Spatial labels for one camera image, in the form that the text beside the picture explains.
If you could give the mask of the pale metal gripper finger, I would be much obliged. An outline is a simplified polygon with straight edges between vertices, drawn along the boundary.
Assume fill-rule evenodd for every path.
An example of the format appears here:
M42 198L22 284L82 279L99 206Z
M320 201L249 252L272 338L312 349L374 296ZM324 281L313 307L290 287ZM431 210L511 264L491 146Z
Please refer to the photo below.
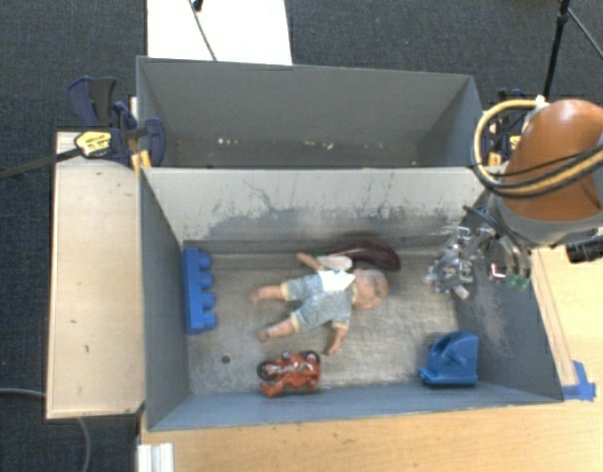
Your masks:
M453 278L453 260L437 259L424 277L427 284L448 284Z
M442 291L445 293L453 292L459 299L467 299L470 295L467 285L470 283L470 276L460 274L446 275L443 277Z

